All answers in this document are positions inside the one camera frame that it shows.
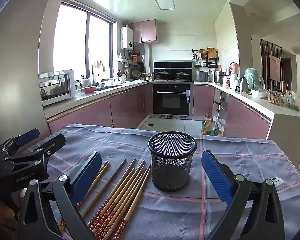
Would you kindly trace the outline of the black mesh utensil cup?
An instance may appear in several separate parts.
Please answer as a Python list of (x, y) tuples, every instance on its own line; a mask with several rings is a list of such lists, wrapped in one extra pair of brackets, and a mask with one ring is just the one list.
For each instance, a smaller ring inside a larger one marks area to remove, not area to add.
[(183, 132), (161, 132), (148, 141), (152, 155), (152, 182), (165, 192), (183, 189), (189, 182), (195, 139)]

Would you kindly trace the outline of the mint green appliance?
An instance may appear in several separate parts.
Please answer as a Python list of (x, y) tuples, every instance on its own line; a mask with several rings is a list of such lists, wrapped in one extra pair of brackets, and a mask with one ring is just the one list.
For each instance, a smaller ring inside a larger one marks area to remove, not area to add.
[(249, 89), (264, 89), (264, 80), (255, 68), (247, 68), (244, 72), (244, 77), (247, 80)]

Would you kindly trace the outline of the plaid grey blue tablecloth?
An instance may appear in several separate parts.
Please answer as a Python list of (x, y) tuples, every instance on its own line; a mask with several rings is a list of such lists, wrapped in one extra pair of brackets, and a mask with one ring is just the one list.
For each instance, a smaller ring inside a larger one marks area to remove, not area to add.
[[(48, 180), (70, 174), (94, 152), (110, 161), (103, 180), (126, 160), (151, 164), (148, 141), (152, 131), (70, 124), (60, 133), (65, 145), (47, 165)], [(279, 196), (285, 238), (292, 239), (300, 229), (300, 174), (283, 151), (271, 140), (224, 138), (195, 135), (197, 149), (192, 157), (189, 183), (177, 192), (164, 192), (148, 182), (124, 231), (123, 239), (206, 239), (220, 221), (227, 204), (218, 191), (230, 193), (219, 176), (205, 169), (202, 153), (209, 150), (233, 174), (261, 183), (272, 179)]]

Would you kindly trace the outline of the pink bowl on counter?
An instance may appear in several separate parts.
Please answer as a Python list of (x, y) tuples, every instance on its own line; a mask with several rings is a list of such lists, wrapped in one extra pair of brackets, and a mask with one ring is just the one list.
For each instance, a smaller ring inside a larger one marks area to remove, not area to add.
[(84, 94), (91, 94), (94, 93), (96, 90), (96, 86), (90, 86), (90, 87), (84, 87), (81, 89), (81, 92), (83, 92)]

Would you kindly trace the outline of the black range hood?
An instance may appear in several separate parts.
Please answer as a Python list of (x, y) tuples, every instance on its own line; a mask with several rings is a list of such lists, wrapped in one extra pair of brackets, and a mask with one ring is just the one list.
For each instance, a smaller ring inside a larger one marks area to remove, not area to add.
[(160, 81), (193, 80), (193, 62), (191, 60), (164, 60), (153, 64), (154, 79)]

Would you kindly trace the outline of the cooking oil bottle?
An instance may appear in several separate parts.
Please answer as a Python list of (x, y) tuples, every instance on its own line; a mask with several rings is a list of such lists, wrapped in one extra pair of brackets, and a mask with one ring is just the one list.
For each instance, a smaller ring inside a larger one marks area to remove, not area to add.
[(202, 121), (202, 135), (210, 135), (213, 131), (213, 118), (210, 115), (204, 115), (204, 119)]

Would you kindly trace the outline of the bamboo chopstick red patterned end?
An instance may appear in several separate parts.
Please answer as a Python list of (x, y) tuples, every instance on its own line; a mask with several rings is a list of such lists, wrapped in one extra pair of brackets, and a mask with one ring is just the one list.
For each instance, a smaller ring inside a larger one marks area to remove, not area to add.
[[(85, 200), (85, 198), (88, 196), (88, 194), (92, 191), (92, 189), (95, 187), (96, 183), (100, 180), (101, 176), (103, 175), (103, 173), (106, 171), (107, 167), (109, 166), (110, 161), (106, 161), (102, 166), (101, 169), (99, 170), (98, 174), (96, 175), (95, 179), (93, 180), (92, 184), (90, 185), (87, 193), (85, 194), (85, 197), (83, 198), (83, 200)], [(80, 205), (82, 204), (83, 200), (76, 205), (76, 208), (79, 208)], [(64, 219), (61, 219), (58, 223), (58, 228), (60, 230), (64, 230), (65, 228), (65, 222)]]

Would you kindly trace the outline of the white water heater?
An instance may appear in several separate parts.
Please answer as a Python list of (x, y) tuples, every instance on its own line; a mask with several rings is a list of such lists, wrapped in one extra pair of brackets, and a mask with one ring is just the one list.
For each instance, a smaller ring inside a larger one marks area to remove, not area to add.
[(121, 28), (121, 49), (133, 50), (133, 30), (128, 26)]

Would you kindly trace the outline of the black built-in oven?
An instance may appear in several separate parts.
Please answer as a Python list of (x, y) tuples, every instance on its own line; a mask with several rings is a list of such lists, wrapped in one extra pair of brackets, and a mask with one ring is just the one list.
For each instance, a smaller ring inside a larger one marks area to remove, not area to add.
[(154, 118), (190, 119), (193, 110), (192, 82), (155, 81), (152, 83)]

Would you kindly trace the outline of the steel stock pot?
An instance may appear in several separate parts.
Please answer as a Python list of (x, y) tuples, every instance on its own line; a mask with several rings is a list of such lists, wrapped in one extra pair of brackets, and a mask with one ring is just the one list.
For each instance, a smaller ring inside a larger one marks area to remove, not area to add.
[(225, 76), (226, 76), (226, 72), (214, 71), (213, 74), (214, 83), (222, 85)]

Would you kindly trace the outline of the wall spice rack shelf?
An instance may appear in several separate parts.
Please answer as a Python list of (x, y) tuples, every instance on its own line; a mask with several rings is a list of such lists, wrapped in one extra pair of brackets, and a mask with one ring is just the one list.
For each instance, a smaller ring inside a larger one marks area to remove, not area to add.
[(217, 68), (218, 51), (216, 48), (192, 49), (192, 61), (197, 68)]

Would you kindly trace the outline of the pink upper cabinet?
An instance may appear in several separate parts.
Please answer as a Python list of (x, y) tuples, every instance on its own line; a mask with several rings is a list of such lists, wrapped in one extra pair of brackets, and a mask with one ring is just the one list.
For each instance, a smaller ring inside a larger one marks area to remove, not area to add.
[(137, 43), (153, 43), (157, 42), (157, 21), (147, 20), (135, 22), (128, 25), (133, 31), (133, 41)]

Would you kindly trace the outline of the white toaster oven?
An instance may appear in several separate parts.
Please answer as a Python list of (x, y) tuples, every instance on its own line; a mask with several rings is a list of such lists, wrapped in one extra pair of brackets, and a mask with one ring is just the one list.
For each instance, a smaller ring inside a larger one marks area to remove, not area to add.
[(71, 99), (76, 94), (74, 71), (42, 73), (39, 75), (39, 88), (43, 107)]

